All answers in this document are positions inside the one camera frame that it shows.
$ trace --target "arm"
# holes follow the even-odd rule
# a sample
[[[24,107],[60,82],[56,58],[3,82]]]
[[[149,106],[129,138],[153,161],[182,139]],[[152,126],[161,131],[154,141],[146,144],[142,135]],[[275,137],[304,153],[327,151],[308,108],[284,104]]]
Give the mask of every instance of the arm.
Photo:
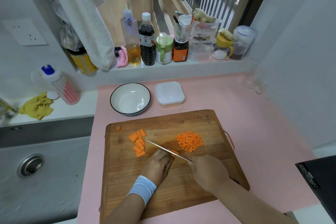
[[[210,155],[190,159],[194,162],[190,167],[196,182],[217,197],[242,224],[296,223],[231,180],[219,159]]]
[[[158,187],[166,178],[174,159],[170,153],[157,150],[145,162],[140,175],[151,180]],[[103,224],[136,224],[145,209],[144,199],[136,194],[128,194],[121,203],[108,215]]]

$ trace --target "black induction cooktop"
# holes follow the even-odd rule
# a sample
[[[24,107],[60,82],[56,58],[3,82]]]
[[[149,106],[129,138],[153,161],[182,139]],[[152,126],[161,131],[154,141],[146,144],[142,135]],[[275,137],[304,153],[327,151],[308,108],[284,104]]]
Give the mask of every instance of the black induction cooktop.
[[[336,155],[295,164],[336,223]]]

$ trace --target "person's left hand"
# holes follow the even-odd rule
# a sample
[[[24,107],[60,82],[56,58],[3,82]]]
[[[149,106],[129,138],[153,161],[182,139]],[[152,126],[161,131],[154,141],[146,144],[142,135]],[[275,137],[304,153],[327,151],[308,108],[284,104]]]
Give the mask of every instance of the person's left hand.
[[[157,150],[141,169],[140,175],[151,180],[158,187],[166,178],[174,158],[164,150]]]

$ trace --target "knife blade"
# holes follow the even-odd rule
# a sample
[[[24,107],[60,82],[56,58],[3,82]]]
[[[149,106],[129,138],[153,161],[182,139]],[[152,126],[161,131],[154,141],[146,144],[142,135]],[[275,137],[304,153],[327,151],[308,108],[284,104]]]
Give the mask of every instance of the knife blade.
[[[178,156],[178,157],[180,157],[180,158],[183,158],[182,156],[180,156],[180,155],[178,155],[178,154],[176,154],[176,153],[174,153],[174,152],[172,152],[172,151],[170,151],[170,150],[168,150],[168,149],[166,149],[166,148],[163,148],[162,146],[159,146],[159,145],[157,145],[156,143],[153,143],[153,142],[151,142],[151,141],[149,141],[149,140],[147,140],[147,139],[145,139],[145,141],[147,141],[147,142],[149,142],[149,143],[151,143],[151,144],[153,144],[153,145],[155,145],[155,146],[161,148],[162,150],[168,151],[169,153],[174,154],[175,156]],[[189,161],[189,162],[193,163],[193,162],[192,162],[191,160],[189,160],[189,159],[186,159],[186,158],[183,158],[183,159],[186,160],[186,161]]]

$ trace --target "yellow cloth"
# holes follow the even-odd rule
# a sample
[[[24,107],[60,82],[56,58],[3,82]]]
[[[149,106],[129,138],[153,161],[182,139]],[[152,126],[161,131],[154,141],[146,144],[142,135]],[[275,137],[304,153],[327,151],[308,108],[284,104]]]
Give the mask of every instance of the yellow cloth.
[[[28,100],[19,108],[19,113],[27,114],[32,118],[41,120],[44,116],[48,116],[54,109],[50,107],[53,103],[51,99],[47,98],[47,93],[44,92],[41,95]]]

